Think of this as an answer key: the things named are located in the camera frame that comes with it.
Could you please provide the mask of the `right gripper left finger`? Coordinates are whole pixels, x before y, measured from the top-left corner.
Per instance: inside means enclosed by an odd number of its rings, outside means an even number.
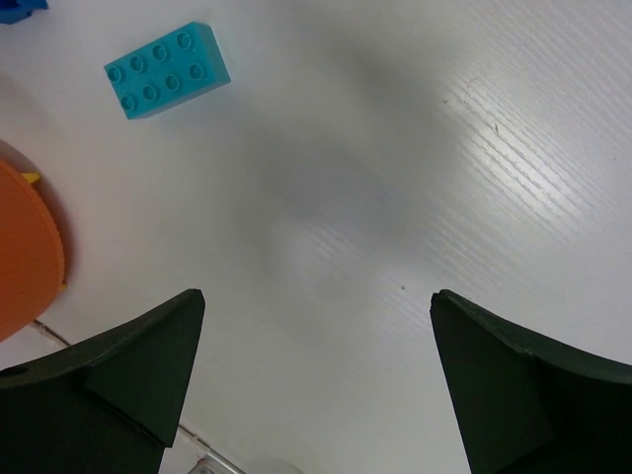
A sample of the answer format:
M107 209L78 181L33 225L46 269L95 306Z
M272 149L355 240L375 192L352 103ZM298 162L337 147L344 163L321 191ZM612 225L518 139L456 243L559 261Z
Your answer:
M205 302L145 314L1 372L4 473L156 473L173 446Z

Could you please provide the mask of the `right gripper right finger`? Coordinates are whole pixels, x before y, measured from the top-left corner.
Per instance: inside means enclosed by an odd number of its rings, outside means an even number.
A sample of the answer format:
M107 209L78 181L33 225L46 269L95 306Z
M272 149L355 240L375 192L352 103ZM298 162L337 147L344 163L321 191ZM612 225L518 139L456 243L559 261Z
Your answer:
M442 290L431 321L474 473L628 473L631 367Z

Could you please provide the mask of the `orange round divided container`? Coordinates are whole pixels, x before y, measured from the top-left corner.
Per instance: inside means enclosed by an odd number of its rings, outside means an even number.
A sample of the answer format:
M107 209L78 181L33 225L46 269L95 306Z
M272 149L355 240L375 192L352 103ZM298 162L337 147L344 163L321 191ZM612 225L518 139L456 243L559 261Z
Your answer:
M65 287L61 236L45 201L1 162L1 339L35 321Z

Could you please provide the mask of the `yellow-green lego brick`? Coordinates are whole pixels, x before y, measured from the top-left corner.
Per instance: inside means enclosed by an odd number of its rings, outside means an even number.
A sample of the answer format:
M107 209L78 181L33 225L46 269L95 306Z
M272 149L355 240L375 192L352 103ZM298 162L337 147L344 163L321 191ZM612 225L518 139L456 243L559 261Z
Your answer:
M40 174L36 172L23 173L22 176L30 185L33 185L40 181Z

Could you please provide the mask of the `teal 2x4 lego brick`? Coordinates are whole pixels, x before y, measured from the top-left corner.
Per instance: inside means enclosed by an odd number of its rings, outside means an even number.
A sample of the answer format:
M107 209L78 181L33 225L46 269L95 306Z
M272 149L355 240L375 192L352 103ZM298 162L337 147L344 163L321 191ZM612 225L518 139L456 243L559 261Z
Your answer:
M144 119L231 82L212 28L190 22L104 66L128 119Z

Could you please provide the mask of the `blue rounded lego brick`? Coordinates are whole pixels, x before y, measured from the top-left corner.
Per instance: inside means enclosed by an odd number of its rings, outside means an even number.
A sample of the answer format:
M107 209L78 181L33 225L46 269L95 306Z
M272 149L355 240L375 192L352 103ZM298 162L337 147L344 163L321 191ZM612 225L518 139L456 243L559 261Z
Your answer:
M0 23L13 25L29 18L36 10L46 10L46 0L0 0Z

